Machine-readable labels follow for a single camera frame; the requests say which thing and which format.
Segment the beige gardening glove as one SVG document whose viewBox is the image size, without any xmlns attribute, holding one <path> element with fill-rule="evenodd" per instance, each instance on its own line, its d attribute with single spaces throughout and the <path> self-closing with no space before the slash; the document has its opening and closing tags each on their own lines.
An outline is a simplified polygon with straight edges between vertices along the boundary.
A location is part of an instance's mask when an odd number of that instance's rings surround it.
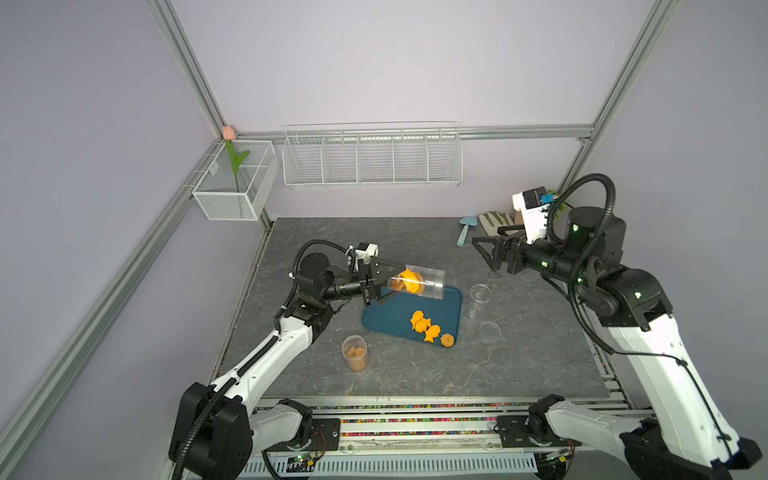
<svg viewBox="0 0 768 480">
<path fill-rule="evenodd" d="M 516 223 L 513 216 L 505 212 L 487 211 L 478 219 L 487 236 L 511 235 L 525 229 L 522 223 Z"/>
</svg>

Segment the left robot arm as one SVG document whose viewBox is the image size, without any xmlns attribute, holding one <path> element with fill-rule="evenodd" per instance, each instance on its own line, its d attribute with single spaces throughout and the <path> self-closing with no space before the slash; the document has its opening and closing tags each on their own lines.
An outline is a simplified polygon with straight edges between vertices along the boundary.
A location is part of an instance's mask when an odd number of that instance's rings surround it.
<svg viewBox="0 0 768 480">
<path fill-rule="evenodd" d="M 369 304 L 407 290 L 405 264 L 379 257 L 377 245 L 329 242 L 346 257 L 345 268 L 339 269 L 320 252 L 324 244 L 313 239 L 297 252 L 291 289 L 267 337 L 226 373 L 209 384 L 195 382 L 183 393 L 169 446 L 172 478 L 191 472 L 203 479 L 235 479 L 254 451 L 310 444 L 310 407 L 291 399 L 264 411 L 257 411 L 256 404 L 325 331 L 338 311 L 335 302 L 360 297 Z"/>
</svg>

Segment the teal plastic tray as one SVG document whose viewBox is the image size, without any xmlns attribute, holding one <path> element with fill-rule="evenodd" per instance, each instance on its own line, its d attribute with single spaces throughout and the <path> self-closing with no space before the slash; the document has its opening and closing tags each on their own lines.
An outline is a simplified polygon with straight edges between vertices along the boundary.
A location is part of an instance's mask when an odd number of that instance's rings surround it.
<svg viewBox="0 0 768 480">
<path fill-rule="evenodd" d="M 383 304 L 373 300 L 364 310 L 362 325 L 373 332 L 446 347 L 442 342 L 444 337 L 458 340 L 462 303 L 462 293 L 454 287 L 446 287 L 441 300 L 397 294 Z M 429 319 L 432 325 L 440 328 L 440 332 L 431 341 L 427 340 L 426 332 L 418 332 L 413 327 L 411 319 L 417 311 Z"/>
</svg>

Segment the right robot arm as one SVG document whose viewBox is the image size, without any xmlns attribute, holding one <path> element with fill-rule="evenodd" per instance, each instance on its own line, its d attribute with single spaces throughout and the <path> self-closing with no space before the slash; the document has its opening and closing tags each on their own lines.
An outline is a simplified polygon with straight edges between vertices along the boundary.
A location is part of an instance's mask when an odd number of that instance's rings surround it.
<svg viewBox="0 0 768 480">
<path fill-rule="evenodd" d="M 613 181 L 599 173 L 586 181 L 602 185 L 605 202 L 569 209 L 564 235 L 555 232 L 554 220 L 567 194 L 538 187 L 513 198 L 521 224 L 472 243 L 493 271 L 529 269 L 554 286 L 596 346 L 629 360 L 652 414 L 617 417 L 551 394 L 532 404 L 526 417 L 498 419 L 503 445 L 584 445 L 624 462 L 641 479 L 727 479 L 753 467 L 762 457 L 758 444 L 740 436 L 718 410 L 660 282 L 621 262 L 626 225 L 614 213 Z"/>
</svg>

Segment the white mesh wall basket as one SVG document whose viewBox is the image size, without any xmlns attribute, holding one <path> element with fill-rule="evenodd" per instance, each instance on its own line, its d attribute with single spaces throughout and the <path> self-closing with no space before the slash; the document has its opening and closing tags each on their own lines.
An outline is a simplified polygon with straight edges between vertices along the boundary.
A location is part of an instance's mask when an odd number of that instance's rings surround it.
<svg viewBox="0 0 768 480">
<path fill-rule="evenodd" d="M 208 220 L 259 221 L 278 173 L 272 142 L 224 140 L 193 196 Z"/>
</svg>

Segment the round brown cookie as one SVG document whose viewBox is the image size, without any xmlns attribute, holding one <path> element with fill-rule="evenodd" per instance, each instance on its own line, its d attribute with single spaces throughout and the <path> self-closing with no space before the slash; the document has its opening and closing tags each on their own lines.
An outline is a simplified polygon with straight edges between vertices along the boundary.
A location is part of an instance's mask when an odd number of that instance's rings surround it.
<svg viewBox="0 0 768 480">
<path fill-rule="evenodd" d="M 450 348 L 454 345 L 455 339 L 451 334 L 444 334 L 441 336 L 441 344 L 446 347 Z"/>
</svg>

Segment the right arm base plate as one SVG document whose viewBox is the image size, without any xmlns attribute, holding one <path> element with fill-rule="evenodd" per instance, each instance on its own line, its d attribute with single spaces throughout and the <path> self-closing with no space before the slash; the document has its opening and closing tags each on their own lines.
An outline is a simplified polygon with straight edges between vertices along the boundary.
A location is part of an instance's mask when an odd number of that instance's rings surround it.
<svg viewBox="0 0 768 480">
<path fill-rule="evenodd" d="M 572 448 L 579 442 L 556 436 L 547 427 L 530 425 L 528 415 L 499 415 L 492 431 L 500 438 L 503 448 Z"/>
</svg>

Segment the potted green plant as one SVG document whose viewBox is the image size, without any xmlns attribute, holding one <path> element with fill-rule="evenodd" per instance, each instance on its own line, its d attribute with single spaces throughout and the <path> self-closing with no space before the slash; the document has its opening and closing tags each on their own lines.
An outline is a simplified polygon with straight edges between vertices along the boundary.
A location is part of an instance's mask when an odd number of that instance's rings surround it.
<svg viewBox="0 0 768 480">
<path fill-rule="evenodd" d="M 544 229 L 548 224 L 549 209 L 558 199 L 558 194 L 545 187 L 537 187 L 514 194 L 512 197 L 516 219 L 525 227 Z"/>
</svg>

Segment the pink artificial tulip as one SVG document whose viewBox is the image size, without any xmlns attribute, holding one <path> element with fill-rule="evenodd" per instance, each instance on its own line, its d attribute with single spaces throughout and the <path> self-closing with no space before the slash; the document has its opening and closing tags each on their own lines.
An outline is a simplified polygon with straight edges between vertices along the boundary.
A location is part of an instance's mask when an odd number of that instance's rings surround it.
<svg viewBox="0 0 768 480">
<path fill-rule="evenodd" d="M 231 170 L 232 170 L 232 174 L 235 182 L 235 191 L 239 193 L 240 185 L 239 185 L 238 172 L 241 165 L 250 155 L 250 151 L 244 150 L 244 151 L 238 152 L 236 150 L 234 146 L 234 141 L 237 139 L 237 132 L 235 128 L 232 127 L 231 125 L 225 125 L 222 128 L 222 138 L 224 140 L 225 147 L 230 158 Z"/>
</svg>

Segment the orange cookie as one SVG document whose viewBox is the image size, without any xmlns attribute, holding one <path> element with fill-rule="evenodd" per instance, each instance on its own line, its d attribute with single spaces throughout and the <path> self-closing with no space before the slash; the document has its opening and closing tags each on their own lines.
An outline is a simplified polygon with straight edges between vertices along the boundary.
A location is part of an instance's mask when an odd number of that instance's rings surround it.
<svg viewBox="0 0 768 480">
<path fill-rule="evenodd" d="M 429 318 L 421 318 L 417 322 L 414 323 L 413 329 L 417 333 L 424 333 L 426 332 L 430 327 L 432 326 L 431 320 Z"/>
<path fill-rule="evenodd" d="M 412 328 L 415 328 L 415 326 L 416 326 L 416 325 L 417 325 L 417 324 L 418 324 L 420 321 L 422 321 L 422 320 L 424 320 L 424 319 L 425 319 L 425 317 L 424 317 L 424 313 L 423 313 L 421 310 L 416 310 L 416 311 L 413 313 L 413 315 L 412 315 L 412 317 L 411 317 L 411 319 L 410 319 L 410 323 L 411 323 L 411 325 L 412 325 Z"/>
<path fill-rule="evenodd" d="M 425 332 L 425 342 L 433 343 L 436 338 L 438 338 L 441 334 L 441 327 L 439 325 L 431 325 L 429 326 Z"/>
</svg>

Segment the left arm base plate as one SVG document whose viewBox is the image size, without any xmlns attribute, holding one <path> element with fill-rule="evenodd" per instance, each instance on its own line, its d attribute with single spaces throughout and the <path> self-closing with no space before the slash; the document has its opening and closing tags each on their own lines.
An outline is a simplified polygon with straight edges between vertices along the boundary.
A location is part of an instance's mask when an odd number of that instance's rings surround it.
<svg viewBox="0 0 768 480">
<path fill-rule="evenodd" d="M 333 417 L 313 418 L 302 426 L 297 435 L 286 442 L 278 443 L 269 452 L 288 451 L 336 451 L 341 439 L 341 420 Z"/>
</svg>

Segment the light blue garden trowel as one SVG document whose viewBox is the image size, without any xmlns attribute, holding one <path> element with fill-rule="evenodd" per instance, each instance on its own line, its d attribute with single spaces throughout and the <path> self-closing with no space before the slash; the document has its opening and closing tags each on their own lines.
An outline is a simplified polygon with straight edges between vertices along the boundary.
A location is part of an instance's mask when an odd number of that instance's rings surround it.
<svg viewBox="0 0 768 480">
<path fill-rule="evenodd" d="M 475 226 L 478 225 L 478 217 L 477 216 L 465 216 L 459 220 L 459 224 L 461 225 L 461 231 L 460 234 L 456 240 L 456 246 L 461 248 L 465 245 L 469 230 Z"/>
</svg>

